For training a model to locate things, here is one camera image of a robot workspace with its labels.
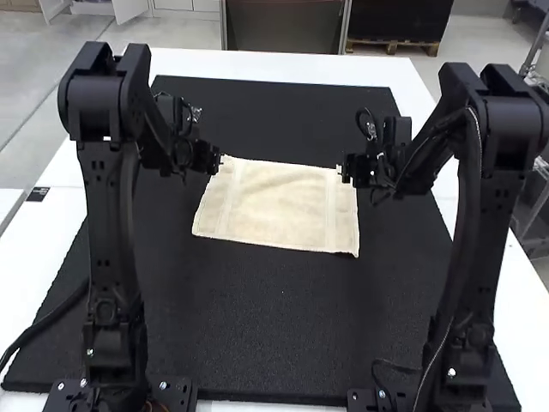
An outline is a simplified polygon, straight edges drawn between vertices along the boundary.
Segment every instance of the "door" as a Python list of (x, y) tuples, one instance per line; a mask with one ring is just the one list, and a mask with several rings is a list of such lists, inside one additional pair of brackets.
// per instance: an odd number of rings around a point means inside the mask
[(148, 10), (148, 0), (112, 0), (118, 24), (123, 24)]
[(50, 24), (53, 17), (70, 6), (71, 0), (39, 0), (45, 22)]

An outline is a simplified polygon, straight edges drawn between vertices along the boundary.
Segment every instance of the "sticker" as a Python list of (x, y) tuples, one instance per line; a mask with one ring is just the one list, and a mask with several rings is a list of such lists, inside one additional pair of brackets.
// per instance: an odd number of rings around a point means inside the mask
[(49, 187), (34, 187), (27, 197), (27, 202), (42, 202), (48, 191), (50, 191)]

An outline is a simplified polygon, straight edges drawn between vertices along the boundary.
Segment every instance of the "wooden pallet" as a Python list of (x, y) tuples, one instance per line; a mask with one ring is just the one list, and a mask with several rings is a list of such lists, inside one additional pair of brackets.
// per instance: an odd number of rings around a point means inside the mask
[(352, 53), (355, 45), (385, 45), (387, 54), (393, 56), (396, 54), (396, 48), (399, 45), (415, 45), (421, 47), (427, 53), (427, 56), (435, 58), (438, 54), (439, 41), (410, 41), (410, 40), (372, 40), (372, 39), (347, 39), (345, 52)]

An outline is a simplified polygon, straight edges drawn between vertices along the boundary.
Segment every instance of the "black panel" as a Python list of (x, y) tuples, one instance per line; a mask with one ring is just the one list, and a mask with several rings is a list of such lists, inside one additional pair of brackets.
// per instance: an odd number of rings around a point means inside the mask
[(440, 41), (453, 0), (353, 0), (351, 38)]

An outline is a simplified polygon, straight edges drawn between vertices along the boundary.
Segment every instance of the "white cabinet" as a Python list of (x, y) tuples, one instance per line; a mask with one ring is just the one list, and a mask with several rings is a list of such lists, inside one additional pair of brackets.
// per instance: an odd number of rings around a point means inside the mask
[(154, 0), (155, 9), (192, 11), (192, 0)]
[(39, 0), (39, 3), (47, 22), (68, 7), (75, 15), (114, 15), (118, 24), (123, 24), (138, 15), (220, 20), (220, 0)]
[(45, 20), (50, 20), (67, 7), (77, 15), (114, 15), (123, 24), (148, 11), (148, 0), (112, 0), (111, 2), (76, 2), (72, 0), (39, 0)]
[(192, 0), (193, 10), (220, 12), (220, 0)]
[(117, 23), (122, 24), (148, 11), (148, 0), (112, 0), (112, 7)]
[(70, 0), (39, 0), (40, 8), (44, 14), (45, 21), (47, 23), (50, 20), (61, 13), (64, 9), (70, 6)]

